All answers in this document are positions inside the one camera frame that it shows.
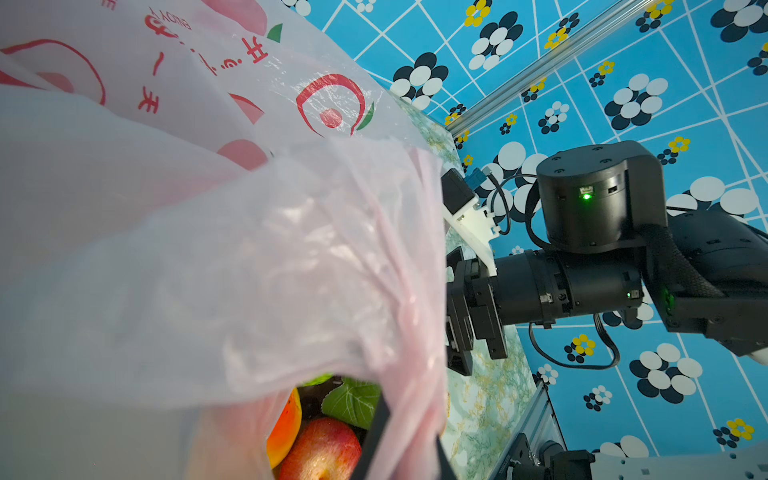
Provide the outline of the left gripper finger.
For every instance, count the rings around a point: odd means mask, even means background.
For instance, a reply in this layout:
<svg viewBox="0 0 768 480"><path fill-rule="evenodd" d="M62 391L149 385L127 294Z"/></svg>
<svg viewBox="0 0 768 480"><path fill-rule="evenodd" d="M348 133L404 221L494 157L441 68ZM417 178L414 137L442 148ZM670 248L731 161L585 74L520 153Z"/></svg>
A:
<svg viewBox="0 0 768 480"><path fill-rule="evenodd" d="M379 453L385 453L383 446L383 436L385 429L390 423L391 413L388 407L377 407L374 413L373 421L362 444L361 457L351 474L352 480L372 479L375 471L373 467L374 458ZM449 460L441 445L440 439L436 439L436 450L439 460L440 480L457 480L457 476L450 466Z"/></svg>

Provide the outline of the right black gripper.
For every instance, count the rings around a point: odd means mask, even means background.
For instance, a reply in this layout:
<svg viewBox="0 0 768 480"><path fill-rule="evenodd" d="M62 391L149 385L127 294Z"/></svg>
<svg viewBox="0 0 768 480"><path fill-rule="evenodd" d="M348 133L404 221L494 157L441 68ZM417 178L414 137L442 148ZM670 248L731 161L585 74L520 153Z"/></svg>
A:
<svg viewBox="0 0 768 480"><path fill-rule="evenodd" d="M462 376L471 376L475 340L486 342L491 359L508 357L493 293L494 277L480 260L465 259L461 247L449 252L446 261L454 274L446 284L447 366Z"/></svg>

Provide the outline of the pink translucent plastic bag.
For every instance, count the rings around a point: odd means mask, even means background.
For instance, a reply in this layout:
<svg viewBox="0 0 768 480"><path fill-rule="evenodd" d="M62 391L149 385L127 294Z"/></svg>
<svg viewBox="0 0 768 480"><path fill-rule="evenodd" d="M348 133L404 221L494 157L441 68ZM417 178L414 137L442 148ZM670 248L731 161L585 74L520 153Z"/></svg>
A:
<svg viewBox="0 0 768 480"><path fill-rule="evenodd" d="M290 391L379 384L435 479L444 165L276 1L1 5L1 475L268 479Z"/></svg>

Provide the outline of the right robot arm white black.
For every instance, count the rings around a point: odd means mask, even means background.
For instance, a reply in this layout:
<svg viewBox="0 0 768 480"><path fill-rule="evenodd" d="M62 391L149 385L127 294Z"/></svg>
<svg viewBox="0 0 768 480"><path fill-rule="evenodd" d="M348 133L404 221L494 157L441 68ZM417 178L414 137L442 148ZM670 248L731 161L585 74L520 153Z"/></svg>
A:
<svg viewBox="0 0 768 480"><path fill-rule="evenodd" d="M508 355L507 326L551 327L650 300L672 333L698 333L767 361L767 235L724 211L667 204L662 166L622 141L561 151L530 177L524 218L544 218L534 248L446 258L447 365L468 376L476 341Z"/></svg>

